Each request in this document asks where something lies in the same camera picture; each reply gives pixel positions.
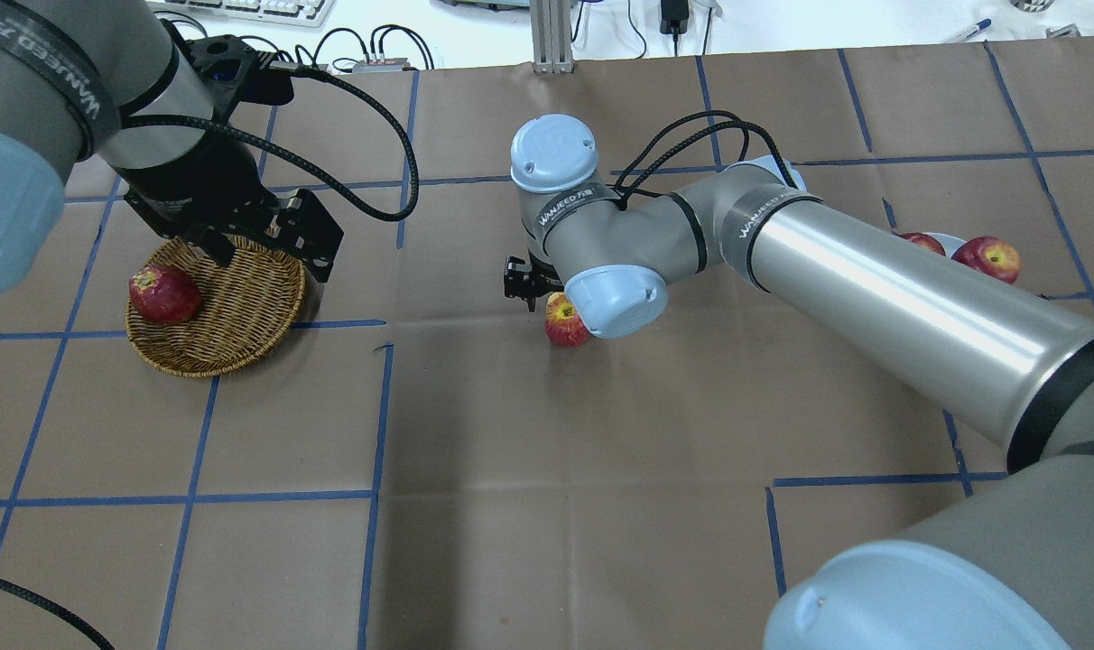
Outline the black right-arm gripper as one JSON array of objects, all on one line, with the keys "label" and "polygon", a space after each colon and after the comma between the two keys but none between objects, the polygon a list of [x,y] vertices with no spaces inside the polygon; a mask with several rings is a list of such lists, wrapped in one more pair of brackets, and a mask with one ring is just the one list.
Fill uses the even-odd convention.
[{"label": "black right-arm gripper", "polygon": [[503,268],[503,295],[507,299],[536,301],[548,293],[563,293],[565,282],[550,263],[531,255],[525,260],[508,256]]}]

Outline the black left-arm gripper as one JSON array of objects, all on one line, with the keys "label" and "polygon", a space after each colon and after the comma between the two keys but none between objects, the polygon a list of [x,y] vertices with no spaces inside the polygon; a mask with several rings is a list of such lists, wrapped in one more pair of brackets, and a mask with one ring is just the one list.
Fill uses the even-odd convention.
[{"label": "black left-arm gripper", "polygon": [[275,196],[254,156],[222,135],[205,135],[193,151],[151,169],[117,169],[133,213],[160,237],[179,239],[218,267],[232,264],[233,236],[283,252],[327,283],[344,230],[312,190]]}]

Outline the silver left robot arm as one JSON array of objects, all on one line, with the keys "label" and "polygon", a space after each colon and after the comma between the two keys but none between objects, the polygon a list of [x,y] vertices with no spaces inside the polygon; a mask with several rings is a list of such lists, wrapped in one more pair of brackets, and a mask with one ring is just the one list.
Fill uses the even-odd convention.
[{"label": "silver left robot arm", "polygon": [[241,103],[290,103],[290,74],[234,36],[185,42],[143,1],[0,1],[0,293],[31,271],[90,156],[159,237],[224,267],[249,239],[326,283],[341,227],[310,190],[274,196],[226,132]]}]

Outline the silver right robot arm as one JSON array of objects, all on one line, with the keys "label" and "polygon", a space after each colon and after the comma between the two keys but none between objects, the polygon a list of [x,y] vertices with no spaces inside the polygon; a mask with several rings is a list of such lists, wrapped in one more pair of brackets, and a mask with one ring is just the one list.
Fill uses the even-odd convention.
[{"label": "silver right robot arm", "polygon": [[1005,450],[996,489],[787,591],[765,649],[1094,649],[1093,320],[831,209],[778,153],[629,210],[575,116],[523,124],[510,160],[507,295],[565,291],[620,338],[726,264]]}]

